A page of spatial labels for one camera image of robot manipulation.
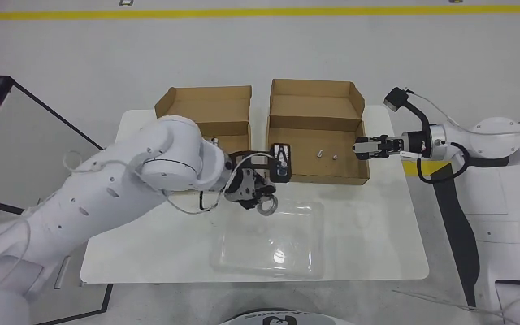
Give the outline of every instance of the cardboard box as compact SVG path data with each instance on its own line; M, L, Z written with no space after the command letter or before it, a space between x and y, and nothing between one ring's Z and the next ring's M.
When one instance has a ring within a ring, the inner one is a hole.
M365 99L352 82L275 79L267 147L291 145L291 181L363 185L370 178L368 162L359 161L352 146L365 135L364 109Z
M192 119L205 139L218 137L230 154L251 149L250 101L251 86L170 88L155 104L155 114Z

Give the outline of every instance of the clear plastic tray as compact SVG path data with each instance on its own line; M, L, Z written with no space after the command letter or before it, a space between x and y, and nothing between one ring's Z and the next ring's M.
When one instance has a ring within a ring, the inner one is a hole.
M280 200L268 217L229 215L210 255L219 272L318 280L323 277L323 205Z

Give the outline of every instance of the floor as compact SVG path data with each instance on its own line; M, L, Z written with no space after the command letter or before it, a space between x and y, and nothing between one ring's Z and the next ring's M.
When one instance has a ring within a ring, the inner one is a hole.
M438 2L283 0L276 6ZM117 10L117 3L4 0L0 11ZM496 2L465 1L485 3ZM136 0L134 6L274 5L266 0ZM520 120L519 25L517 15L0 20L0 74L16 78L101 145L113 142L125 111L151 108L170 86L252 85L250 114L265 119L273 78L353 80L368 104L381 103L395 86L408 86L471 126L490 116ZM425 111L433 122L443 121ZM392 122L396 133L419 128L404 111L393 114ZM262 130L253 133L258 134L253 148L261 149ZM464 302L433 188L413 176L408 182L430 264L424 280L121 284L107 313L71 324L217 324L263 306L319 311L357 324L477 323L468 312L391 291Z

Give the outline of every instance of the box lid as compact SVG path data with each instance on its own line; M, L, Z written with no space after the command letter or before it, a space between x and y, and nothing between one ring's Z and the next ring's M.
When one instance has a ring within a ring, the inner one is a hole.
M181 115L198 124L249 122L251 92L251 86L172 87L155 104L155 114Z
M350 81L272 82L270 115L361 119L364 109L365 99Z

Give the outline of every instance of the black cable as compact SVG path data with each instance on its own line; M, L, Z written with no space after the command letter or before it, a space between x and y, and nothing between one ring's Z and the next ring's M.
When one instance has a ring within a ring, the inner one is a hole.
M201 191L201 193L198 196L198 208L201 209L201 211L204 211L204 206L202 205L202 198L204 197L204 192Z
M412 112L415 116L417 116L421 120L422 125L422 131L425 133L426 140L424 141L425 149L425 156L424 158L430 158L431 157L431 142L429 139L431 139L431 129L430 129L430 122L428 121L428 118L422 113L417 107L415 107L411 102L406 102L404 105L410 112Z
M468 167L470 166L470 159L471 159L470 152L463 145L459 145L457 142L449 142L448 144L451 146L457 147L458 149L460 149L462 151L462 154L464 156L464 164L462 165L461 169L459 169L455 174L452 174L448 177L444 177L443 179L440 179L440 180L427 180L426 178L424 178L423 167L421 165L421 159L419 158L419 159L417 159L417 173L419 175L419 179L422 180L424 183L437 184L437 183L445 182L446 180L453 180L453 179L457 178L458 176L462 175L462 173L464 171L466 171L466 169L468 169Z

